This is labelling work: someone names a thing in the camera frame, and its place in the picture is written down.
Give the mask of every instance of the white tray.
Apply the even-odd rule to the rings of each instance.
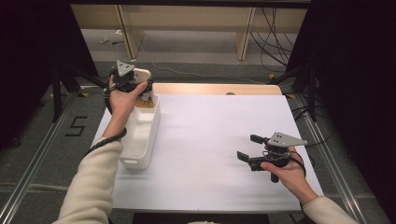
[[[127,135],[122,138],[124,150],[120,161],[128,169],[149,167],[155,136],[160,123],[160,99],[154,95],[153,108],[135,107],[126,124]]]

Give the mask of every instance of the white sweater sleeve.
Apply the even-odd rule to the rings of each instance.
[[[121,152],[122,144],[115,141],[97,148],[81,161],[54,223],[108,222]]]
[[[303,206],[303,210],[317,224],[357,223],[338,204],[324,196],[307,203]]]

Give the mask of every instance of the black strap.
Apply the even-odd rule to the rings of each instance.
[[[111,109],[111,105],[110,105],[110,92],[114,90],[114,89],[110,88],[110,77],[111,77],[111,75],[114,75],[114,73],[116,73],[116,72],[117,72],[117,69],[112,69],[109,72],[106,87],[103,92],[103,95],[105,96],[105,104],[106,104],[106,107],[107,107],[108,111],[110,112],[110,114],[113,113],[113,111]]]
[[[300,154],[298,154],[298,152],[292,151],[291,153],[295,153],[295,154],[297,154],[297,155],[301,158],[301,161],[297,161],[297,160],[294,159],[293,157],[290,157],[290,159],[291,159],[292,161],[296,162],[297,164],[299,164],[299,165],[301,166],[301,168],[303,168],[304,176],[306,176],[306,170],[305,170],[305,165],[304,165],[303,158],[301,157]]]
[[[112,137],[109,137],[109,138],[107,138],[107,139],[104,139],[104,140],[98,142],[96,145],[94,145],[93,147],[91,147],[90,150],[87,151],[87,153],[85,153],[85,155],[84,155],[83,158],[85,158],[88,154],[90,154],[90,153],[91,153],[92,151],[94,151],[95,149],[97,149],[97,148],[99,148],[99,147],[102,147],[102,146],[104,146],[104,145],[106,145],[106,144],[108,144],[108,143],[111,143],[111,142],[114,142],[114,141],[119,140],[120,138],[122,138],[123,136],[125,136],[126,133],[127,133],[126,128],[124,128],[124,130],[122,131],[122,133],[117,134],[116,136],[112,136]]]

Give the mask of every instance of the white tabletop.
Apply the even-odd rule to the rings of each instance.
[[[114,207],[146,212],[270,213],[299,211],[297,199],[268,172],[236,158],[262,155],[251,134],[301,138],[284,96],[158,94],[161,120],[149,167],[119,163]],[[96,137],[110,119],[104,114]],[[323,194],[304,147],[307,180]]]

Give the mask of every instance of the hand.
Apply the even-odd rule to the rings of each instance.
[[[113,75],[110,77],[110,85],[113,84]],[[110,93],[110,105],[112,109],[111,120],[108,123],[103,137],[108,138],[120,134],[124,129],[126,122],[132,111],[137,96],[147,87],[147,82],[140,83],[131,92],[122,92],[114,90]]]
[[[288,147],[290,152],[295,152],[295,147]],[[291,156],[301,161],[299,155],[291,153]],[[318,195],[311,189],[304,176],[303,168],[295,161],[290,161],[285,167],[279,168],[270,162],[263,162],[262,169],[277,175],[282,184],[300,201],[302,205],[316,199]]]

